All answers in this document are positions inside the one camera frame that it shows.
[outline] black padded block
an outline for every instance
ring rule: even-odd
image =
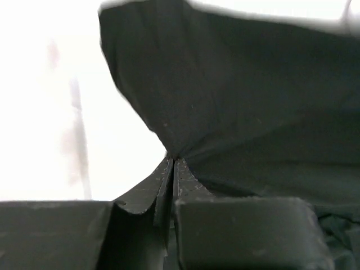
[[[179,261],[193,269],[334,269],[317,218],[295,198],[182,198]]]
[[[0,203],[0,269],[93,270],[111,202]]]
[[[172,176],[165,158],[115,201],[0,202],[0,269],[160,269]]]

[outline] bright white background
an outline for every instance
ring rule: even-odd
[[[0,200],[83,199],[78,169],[59,150],[69,129],[68,82],[82,95],[92,199],[112,200],[147,177],[165,150],[121,97],[100,50],[99,3],[2,3]],[[49,71],[48,45],[59,64]]]

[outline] dark green fabric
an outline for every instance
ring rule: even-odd
[[[206,187],[298,196],[357,226],[359,40],[181,0],[108,8],[100,25],[117,88]],[[338,269],[355,269],[355,244],[328,237]]]

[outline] black fabric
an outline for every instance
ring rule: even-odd
[[[107,8],[100,25],[117,88],[210,190],[360,213],[359,40],[181,0]]]
[[[168,254],[164,258],[164,270],[179,270],[175,229],[169,232]]]

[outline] white wall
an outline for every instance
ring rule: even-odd
[[[116,198],[163,159],[157,136],[113,85],[100,50],[97,8],[89,1],[2,4],[0,200],[84,198],[74,177],[75,143],[71,136],[66,146],[61,141],[74,118],[66,95],[73,78],[82,95],[92,199]],[[51,41],[60,60],[55,71]]]

